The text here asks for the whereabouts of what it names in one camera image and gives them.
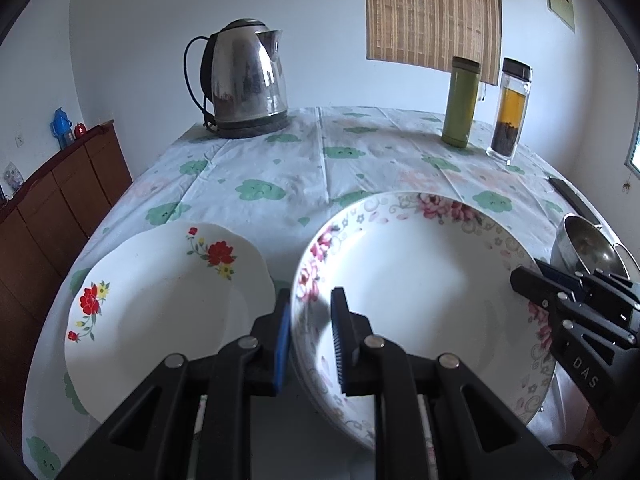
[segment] electric kettle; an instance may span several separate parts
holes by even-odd
[[[205,126],[215,125],[221,137],[251,137],[279,130],[287,124],[287,93],[278,54],[280,30],[263,22],[235,20],[209,38],[191,40],[184,56],[185,78],[191,98],[203,112]],[[200,65],[205,100],[196,101],[186,73],[191,43],[207,40]],[[213,104],[214,113],[206,103]]]

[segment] kettle lid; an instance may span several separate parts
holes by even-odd
[[[231,30],[232,28],[247,27],[249,25],[253,25],[254,27],[259,25],[266,27],[266,25],[264,25],[264,23],[261,22],[260,20],[254,20],[252,18],[242,18],[241,20],[235,20],[234,22],[229,23],[220,32],[224,32],[225,30]]]

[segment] white tablecloth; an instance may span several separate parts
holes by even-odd
[[[136,179],[88,241],[60,288],[31,364],[23,453],[39,478],[53,478],[98,427],[66,373],[66,320],[89,269],[129,237],[178,218],[223,225],[258,247],[279,288],[289,286],[322,224],[369,193],[421,190],[466,201],[547,261],[556,226],[571,211],[545,179],[557,172],[525,146],[510,167],[486,156],[488,124],[474,123],[471,144],[459,150],[440,141],[438,114],[302,108],[290,116],[285,130],[254,139],[217,139],[194,126]],[[321,419],[295,382],[289,378],[279,398],[254,402],[254,478],[349,478],[362,450]],[[585,411],[558,367],[543,411],[529,427],[546,444],[570,442]]]

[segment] glass bottle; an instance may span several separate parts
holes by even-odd
[[[457,148],[466,148],[476,110],[480,64],[464,57],[451,60],[451,80],[442,140]]]
[[[494,136],[486,154],[507,166],[515,156],[531,90],[531,67],[504,58]]]

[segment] black lid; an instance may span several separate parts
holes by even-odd
[[[504,62],[502,63],[502,71],[505,74],[509,74],[517,77],[518,79],[522,79],[527,83],[531,82],[531,67],[529,65],[525,65],[522,62],[516,61],[515,59],[511,59],[510,57],[504,58]]]
[[[242,18],[241,20],[235,20],[234,22],[229,23],[220,32],[222,32],[223,30],[231,30],[232,28],[247,27],[249,25],[261,25],[263,27],[266,27],[266,25],[264,25],[264,23],[260,20],[254,20],[253,18]]]
[[[472,59],[467,59],[466,57],[454,56],[453,58],[451,58],[451,66],[453,68],[468,70],[469,72],[473,72],[474,74],[480,73],[480,63],[478,63],[477,61],[473,61]]]

